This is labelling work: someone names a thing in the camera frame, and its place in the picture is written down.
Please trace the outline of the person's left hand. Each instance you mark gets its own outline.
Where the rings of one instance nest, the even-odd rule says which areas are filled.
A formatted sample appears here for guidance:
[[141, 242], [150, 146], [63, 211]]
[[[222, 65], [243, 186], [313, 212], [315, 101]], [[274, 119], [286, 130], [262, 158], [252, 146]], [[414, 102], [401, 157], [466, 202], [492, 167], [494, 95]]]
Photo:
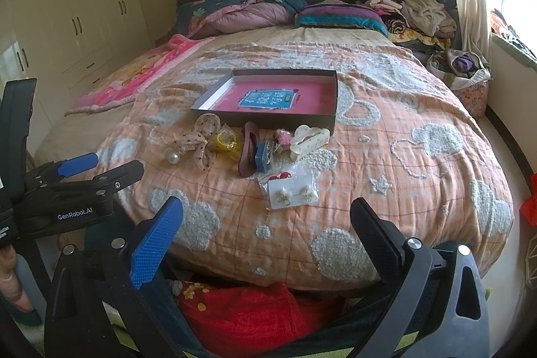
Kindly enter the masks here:
[[9, 303], [24, 313], [31, 313], [34, 307], [22, 288], [14, 268], [16, 266], [16, 252], [11, 245], [0, 250], [0, 289], [1, 294]]

